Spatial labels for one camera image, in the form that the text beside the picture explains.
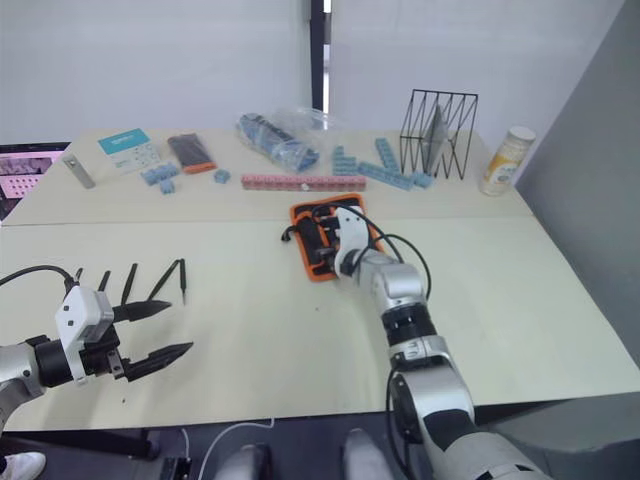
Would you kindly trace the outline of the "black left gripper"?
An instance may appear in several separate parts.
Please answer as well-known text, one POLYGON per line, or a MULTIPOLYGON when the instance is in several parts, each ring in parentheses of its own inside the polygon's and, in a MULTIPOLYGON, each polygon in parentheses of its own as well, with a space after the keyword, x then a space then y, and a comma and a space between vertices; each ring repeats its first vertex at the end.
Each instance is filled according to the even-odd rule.
POLYGON ((171 306, 171 302, 163 300, 145 300, 113 308, 108 301, 99 301, 97 307, 88 312, 87 320, 80 329, 78 354, 82 374, 78 382, 86 383, 91 376, 104 374, 112 374, 116 379, 124 376, 127 381, 133 382, 168 367, 182 357, 193 347, 193 342, 163 347, 139 361, 125 359, 123 373, 118 351, 120 338, 115 322, 149 318, 171 306))

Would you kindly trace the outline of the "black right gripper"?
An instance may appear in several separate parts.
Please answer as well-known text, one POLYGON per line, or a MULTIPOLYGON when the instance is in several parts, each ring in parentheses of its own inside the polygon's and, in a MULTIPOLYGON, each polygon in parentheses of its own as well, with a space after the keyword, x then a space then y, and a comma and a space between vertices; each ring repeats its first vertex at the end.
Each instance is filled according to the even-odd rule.
POLYGON ((340 247, 340 226, 336 208, 315 208, 311 213, 297 217, 297 230, 301 236, 319 236, 316 247, 305 247, 308 265, 333 262, 340 247))

